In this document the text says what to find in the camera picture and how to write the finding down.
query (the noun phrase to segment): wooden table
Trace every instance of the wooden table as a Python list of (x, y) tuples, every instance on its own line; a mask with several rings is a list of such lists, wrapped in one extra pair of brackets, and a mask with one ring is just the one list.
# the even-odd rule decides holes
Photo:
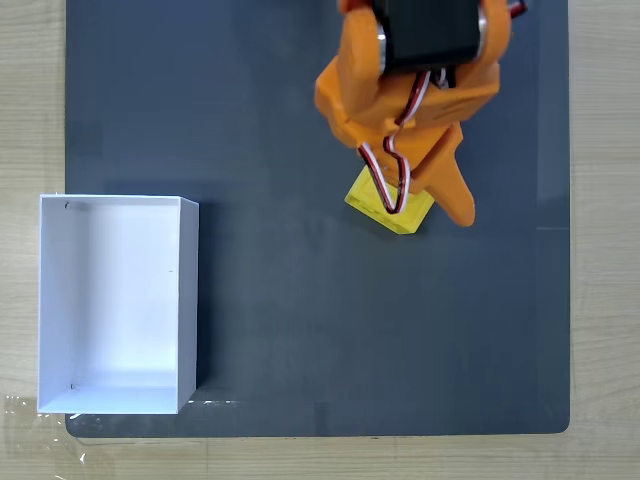
[(38, 194), (64, 191), (65, 3), (0, 0), (0, 478), (640, 478), (640, 1), (569, 2), (567, 433), (85, 442), (35, 413)]

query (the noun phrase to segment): yellow block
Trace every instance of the yellow block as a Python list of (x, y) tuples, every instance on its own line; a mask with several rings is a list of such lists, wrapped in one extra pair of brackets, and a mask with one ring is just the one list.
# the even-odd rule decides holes
[[(391, 185), (389, 185), (389, 190), (394, 196), (397, 195), (396, 189)], [(434, 202), (433, 197), (427, 192), (420, 192), (418, 195), (409, 197), (404, 212), (398, 215), (389, 215), (382, 205), (382, 200), (380, 200), (380, 195), (378, 195), (378, 190), (373, 184), (371, 173), (367, 167), (362, 169), (344, 201), (399, 235), (416, 233)]]

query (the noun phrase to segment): orange robotic gripper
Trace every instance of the orange robotic gripper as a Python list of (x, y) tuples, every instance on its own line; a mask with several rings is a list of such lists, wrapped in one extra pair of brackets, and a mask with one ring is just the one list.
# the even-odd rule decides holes
[(455, 159), (462, 141), (460, 122), (472, 117), (500, 89), (498, 61), (511, 37), (506, 0), (481, 0), (484, 38), (478, 56), (455, 67), (455, 88), (430, 86), (415, 116), (399, 127), (395, 119), (407, 106), (415, 73), (382, 75), (380, 31), (367, 0), (338, 2), (344, 26), (338, 55), (316, 81), (315, 103), (333, 134), (346, 146), (366, 143), (385, 180), (398, 186), (399, 164), (383, 148), (395, 147), (410, 164), (410, 192), (427, 191), (460, 226), (475, 220), (475, 203)]

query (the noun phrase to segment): dark gray mat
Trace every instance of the dark gray mat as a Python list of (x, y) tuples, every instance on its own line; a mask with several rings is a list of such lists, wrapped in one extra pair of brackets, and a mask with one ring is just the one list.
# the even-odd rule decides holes
[(471, 229), (398, 237), (313, 106), (334, 0), (68, 0), (69, 193), (201, 203), (199, 388), (80, 437), (547, 433), (569, 422), (567, 2), (519, 19), (464, 125)]

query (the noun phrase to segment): white cardboard box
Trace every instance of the white cardboard box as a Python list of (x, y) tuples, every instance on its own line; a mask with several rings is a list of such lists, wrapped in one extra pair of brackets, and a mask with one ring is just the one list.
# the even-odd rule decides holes
[(196, 388), (198, 204), (42, 195), (38, 411), (177, 413)]

